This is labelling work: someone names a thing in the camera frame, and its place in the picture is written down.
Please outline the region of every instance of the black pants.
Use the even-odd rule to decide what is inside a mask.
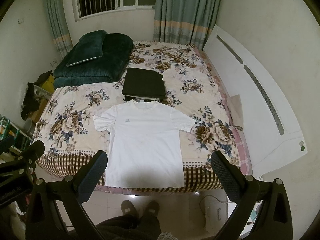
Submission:
[[[105,220],[96,227],[107,240],[157,240],[161,234],[159,221],[152,215],[145,215],[140,219],[132,215],[124,215]],[[69,234],[78,239],[74,230]]]

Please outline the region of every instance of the window sill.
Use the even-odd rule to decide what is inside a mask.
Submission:
[[[91,17],[95,17],[95,16],[100,16],[103,14],[107,14],[107,13],[116,13],[116,12],[123,12],[123,11],[134,11],[134,10],[154,10],[153,5],[143,5],[143,6],[123,6],[121,9],[116,9],[116,10],[110,10],[110,11],[104,11],[104,12],[100,12],[100,13],[94,13],[94,14],[90,14],[78,19],[75,19],[75,21],[81,21],[87,18],[91,18]]]

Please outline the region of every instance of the floral blanket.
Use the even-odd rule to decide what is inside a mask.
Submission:
[[[161,73],[166,87],[162,103],[191,116],[196,123],[190,133],[180,131],[185,187],[131,190],[187,192],[221,187],[210,165],[212,151],[220,150],[230,163],[240,167],[239,152],[218,84],[204,60],[192,46],[150,41],[134,44],[127,67]],[[108,153],[109,132],[96,131],[92,116],[125,102],[121,94],[124,76],[116,83],[55,91],[33,135],[33,141],[39,139],[45,144],[38,164],[49,174],[60,178],[75,174],[98,150]],[[116,192],[105,186],[100,190]]]

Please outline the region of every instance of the white t-shirt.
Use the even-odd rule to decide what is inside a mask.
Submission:
[[[106,186],[184,187],[179,130],[195,120],[156,101],[131,100],[93,116],[96,130],[110,131]]]

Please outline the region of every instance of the shoe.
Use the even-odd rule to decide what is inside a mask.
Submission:
[[[121,203],[121,210],[123,215],[132,215],[139,218],[139,214],[130,200],[125,200]]]
[[[156,217],[159,213],[159,209],[160,209],[160,206],[158,202],[155,200],[151,200],[148,203],[146,209],[144,210],[143,215],[152,215]]]

